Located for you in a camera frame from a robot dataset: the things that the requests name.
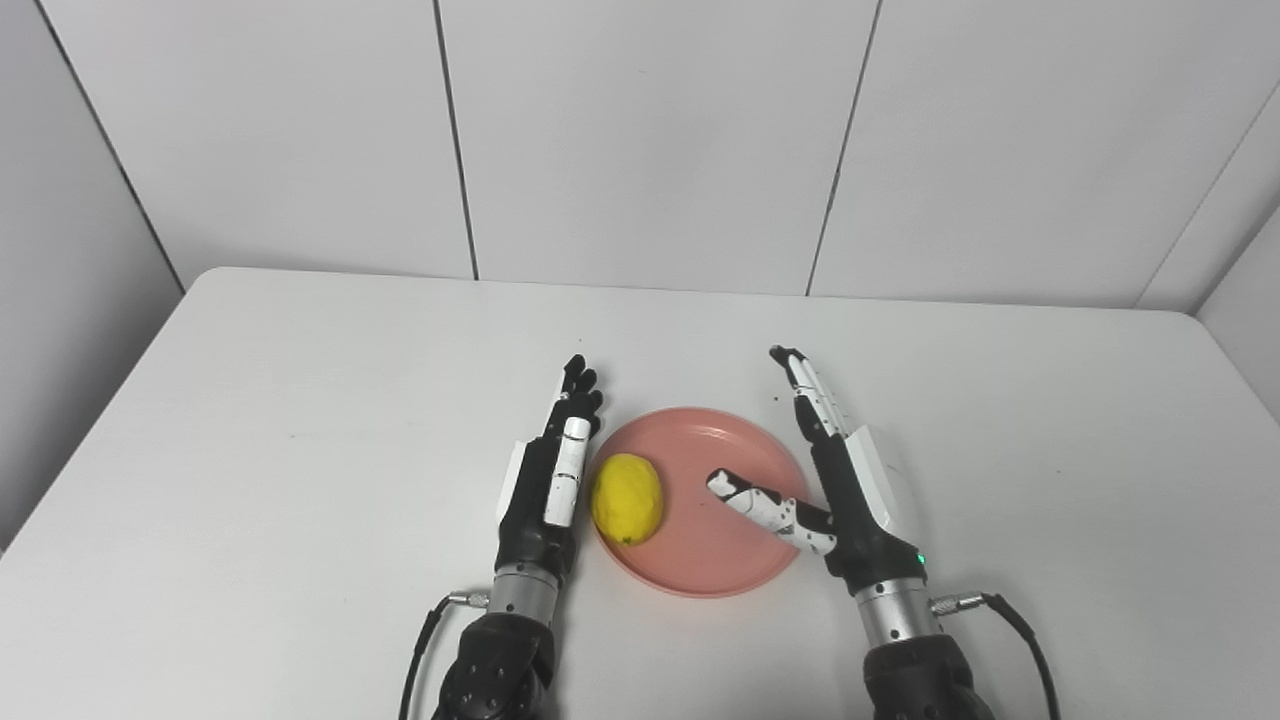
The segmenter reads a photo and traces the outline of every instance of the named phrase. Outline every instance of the wall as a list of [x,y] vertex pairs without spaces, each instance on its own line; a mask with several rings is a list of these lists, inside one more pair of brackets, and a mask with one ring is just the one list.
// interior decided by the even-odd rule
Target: wall
[[1192,310],[1280,190],[1274,3],[46,4],[187,282]]
[[0,548],[179,291],[37,6],[0,0]]
[[45,6],[184,283],[472,275],[429,1]]
[[1280,213],[1262,228],[1199,319],[1280,419]]

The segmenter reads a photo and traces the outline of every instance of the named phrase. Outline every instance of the white table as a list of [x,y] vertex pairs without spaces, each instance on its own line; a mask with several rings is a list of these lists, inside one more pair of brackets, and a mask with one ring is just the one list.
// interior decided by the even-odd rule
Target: white table
[[[1280,707],[1280,428],[1190,318],[229,269],[0,560],[0,716],[390,719],[424,611],[490,577],[511,445],[571,354],[608,427],[723,409],[815,488],[776,342],[896,441],[931,587],[1004,592],[1068,717]],[[695,601],[582,538],[562,717],[870,716],[861,625],[819,561]],[[470,612],[438,634],[430,702]],[[1000,717],[1043,716],[1012,630],[947,628]]]

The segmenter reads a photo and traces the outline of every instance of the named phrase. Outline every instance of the yellow lemon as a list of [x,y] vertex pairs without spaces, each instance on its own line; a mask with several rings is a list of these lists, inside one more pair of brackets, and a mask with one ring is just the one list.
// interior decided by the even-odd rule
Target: yellow lemon
[[618,544],[649,539],[662,521],[658,471],[639,455],[620,452],[605,457],[595,474],[591,518],[600,533]]

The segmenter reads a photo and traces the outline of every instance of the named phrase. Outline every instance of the robotic hand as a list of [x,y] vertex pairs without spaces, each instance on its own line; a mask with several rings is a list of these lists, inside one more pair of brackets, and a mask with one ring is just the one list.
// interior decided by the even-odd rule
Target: robotic hand
[[401,703],[408,711],[417,660],[434,624],[451,602],[486,606],[458,642],[457,660],[440,687],[433,720],[508,720],[536,717],[556,669],[550,629],[556,600],[577,555],[573,507],[586,460],[588,441],[600,429],[596,411],[604,397],[595,370],[581,355],[564,373],[543,434],[512,456],[499,509],[498,557],[493,591],[454,593],[428,616],[415,647],[415,662]]
[[796,421],[812,445],[831,512],[783,498],[727,469],[712,473],[708,488],[786,542],[823,555],[828,571],[845,582],[870,642],[863,680],[877,720],[991,720],[991,710],[974,693],[969,664],[936,614],[998,596],[931,602],[924,556],[913,544],[902,515],[905,488],[888,482],[870,429],[847,429],[840,407],[799,351],[774,346],[769,355],[795,389]]

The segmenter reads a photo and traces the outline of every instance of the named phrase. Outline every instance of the plate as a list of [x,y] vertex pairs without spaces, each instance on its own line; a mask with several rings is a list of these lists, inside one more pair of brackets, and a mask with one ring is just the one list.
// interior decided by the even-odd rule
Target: plate
[[707,477],[727,468],[808,500],[800,468],[759,427],[718,410],[672,407],[618,428],[595,466],[618,452],[649,460],[662,482],[663,519],[648,541],[623,547],[596,528],[609,556],[640,580],[685,597],[728,597],[763,585],[799,555],[707,489]]

